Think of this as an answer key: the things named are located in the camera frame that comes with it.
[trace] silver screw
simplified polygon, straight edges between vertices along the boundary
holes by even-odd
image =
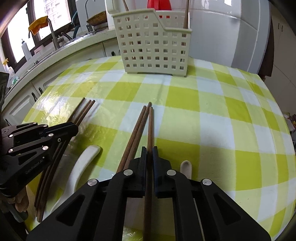
[[[89,185],[89,186],[94,186],[94,185],[96,185],[98,183],[98,181],[96,180],[96,179],[89,179],[88,181],[87,181],[87,184]]]
[[[124,175],[126,176],[130,176],[133,174],[133,171],[131,169],[126,169],[124,172],[123,172]]]
[[[209,185],[211,185],[212,184],[212,181],[210,180],[210,179],[204,179],[203,181],[202,181],[202,183],[204,184],[204,185],[206,185],[206,186],[209,186]]]
[[[176,175],[176,171],[175,171],[175,170],[168,170],[168,171],[167,171],[167,174],[168,174],[169,176],[174,176],[174,175]]]

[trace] orange cloth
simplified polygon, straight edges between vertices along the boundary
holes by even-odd
[[[45,16],[42,18],[38,18],[34,22],[32,22],[29,26],[29,32],[32,31],[32,33],[36,35],[41,28],[47,27],[48,26],[48,22],[46,21],[47,18],[48,16]]]

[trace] white plastic basket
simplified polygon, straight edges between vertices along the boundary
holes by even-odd
[[[183,28],[184,16],[153,8],[113,14],[125,71],[186,76],[192,30]]]

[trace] cabinet handle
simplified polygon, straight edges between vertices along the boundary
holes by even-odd
[[[40,94],[43,94],[43,91],[40,87],[38,88],[38,90],[39,90]]]
[[[5,119],[5,121],[6,121],[7,125],[11,126],[11,124],[8,122],[8,120],[7,120],[7,119]]]
[[[37,101],[37,97],[36,97],[36,95],[32,92],[31,93],[32,94],[32,96],[33,96],[33,98],[34,98],[34,100],[35,100],[35,102]]]

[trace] checkered tablecloth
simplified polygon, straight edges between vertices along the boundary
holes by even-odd
[[[46,210],[63,193],[75,160],[92,144],[101,153],[88,166],[89,178],[111,178],[144,104],[155,111],[155,145],[159,155],[179,170],[193,166],[192,178],[210,178],[273,239],[285,228],[295,207],[295,153],[281,111],[255,74],[207,61],[189,59],[187,77],[127,74],[120,56],[74,64],[38,99],[24,122],[65,122],[82,97],[96,104],[69,144],[51,186]],[[147,125],[141,146],[147,145]],[[28,185],[34,219],[34,196],[40,176]],[[154,240],[174,240],[172,204],[154,202]],[[139,240],[143,202],[129,200],[123,240]]]

